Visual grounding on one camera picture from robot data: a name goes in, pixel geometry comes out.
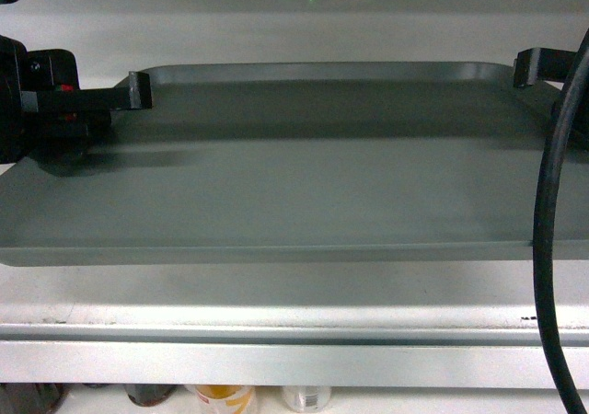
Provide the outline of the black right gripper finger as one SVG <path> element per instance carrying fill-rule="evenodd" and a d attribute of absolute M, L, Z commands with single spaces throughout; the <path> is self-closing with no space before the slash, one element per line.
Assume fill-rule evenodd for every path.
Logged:
<path fill-rule="evenodd" d="M 519 52 L 514 60 L 514 87 L 530 87 L 538 81 L 564 83 L 576 52 L 532 48 Z"/>

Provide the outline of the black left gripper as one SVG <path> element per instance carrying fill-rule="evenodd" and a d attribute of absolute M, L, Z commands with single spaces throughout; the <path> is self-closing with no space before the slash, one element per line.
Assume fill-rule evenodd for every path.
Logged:
<path fill-rule="evenodd" d="M 1 162 L 16 163 L 37 141 L 69 137 L 78 113 L 23 111 L 112 111 L 151 109 L 150 75 L 130 72 L 127 86 L 80 88 L 75 56 L 63 49 L 29 52 L 1 38 Z"/>

